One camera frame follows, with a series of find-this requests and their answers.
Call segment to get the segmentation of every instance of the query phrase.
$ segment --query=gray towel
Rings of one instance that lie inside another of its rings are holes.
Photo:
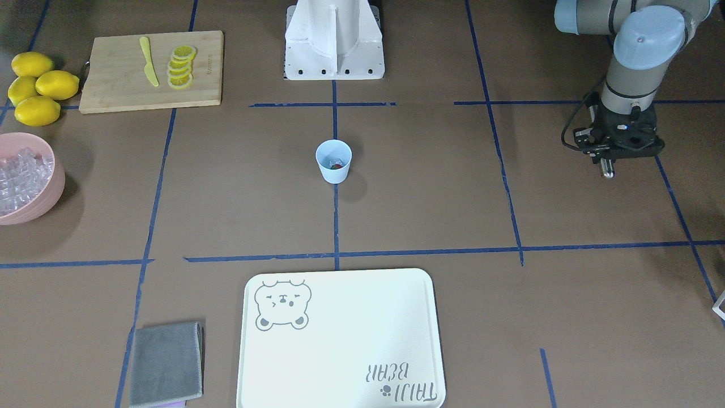
[[[136,331],[130,408],[148,408],[202,396],[202,329],[199,322]]]

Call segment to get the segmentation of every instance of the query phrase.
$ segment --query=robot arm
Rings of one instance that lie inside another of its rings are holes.
[[[664,142],[657,136],[653,100],[672,59],[695,36],[719,0],[558,0],[557,28],[565,33],[611,34],[614,55],[601,97],[584,101],[592,126],[574,131],[576,147],[614,177],[621,158],[657,155]]]

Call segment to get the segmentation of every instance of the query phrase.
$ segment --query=black cable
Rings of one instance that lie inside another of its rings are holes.
[[[576,109],[571,113],[571,116],[569,116],[568,121],[566,121],[566,126],[564,126],[564,129],[562,129],[562,131],[561,131],[561,144],[563,144],[565,147],[568,147],[569,149],[572,149],[572,150],[576,150],[577,152],[581,152],[581,149],[579,149],[577,146],[574,146],[573,144],[569,144],[566,142],[566,131],[569,129],[571,122],[574,121],[574,117],[576,116],[577,113],[579,113],[579,110],[581,109],[581,107],[584,106],[584,104],[587,102],[587,99],[589,99],[589,97],[597,91],[597,88],[599,87],[599,85],[601,85],[602,82],[604,82],[604,80],[606,78],[607,78],[607,76],[604,75],[604,76],[602,76],[602,78],[600,78],[597,81],[597,83],[592,87],[592,89],[589,92],[587,92],[587,94],[584,96],[584,99],[582,99],[581,102],[579,103],[579,105],[577,105]]]

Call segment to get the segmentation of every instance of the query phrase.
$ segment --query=knife handle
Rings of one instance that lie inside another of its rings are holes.
[[[141,51],[144,52],[144,58],[147,62],[151,62],[151,47],[149,45],[149,37],[141,37],[138,40],[141,43]]]

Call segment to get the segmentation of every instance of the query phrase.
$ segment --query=white tray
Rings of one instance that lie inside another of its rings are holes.
[[[438,408],[445,395],[422,269],[261,274],[246,284],[237,408]]]

